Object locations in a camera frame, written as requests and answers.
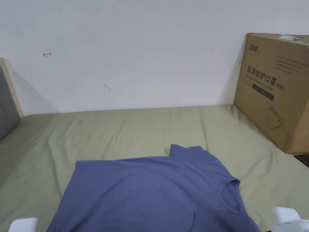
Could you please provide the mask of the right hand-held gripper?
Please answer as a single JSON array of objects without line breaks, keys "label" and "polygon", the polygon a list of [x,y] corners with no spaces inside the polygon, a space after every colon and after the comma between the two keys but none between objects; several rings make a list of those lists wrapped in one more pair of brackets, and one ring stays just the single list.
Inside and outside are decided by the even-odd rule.
[{"label": "right hand-held gripper", "polygon": [[295,209],[275,207],[272,209],[276,218],[276,224],[272,227],[272,232],[308,232],[309,220],[301,219]]}]

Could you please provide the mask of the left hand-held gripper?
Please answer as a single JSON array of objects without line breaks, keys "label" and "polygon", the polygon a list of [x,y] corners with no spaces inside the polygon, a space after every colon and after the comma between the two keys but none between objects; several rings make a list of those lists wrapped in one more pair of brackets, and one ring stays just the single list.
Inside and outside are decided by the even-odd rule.
[{"label": "left hand-held gripper", "polygon": [[9,232],[36,232],[38,219],[36,217],[20,218],[12,222]]}]

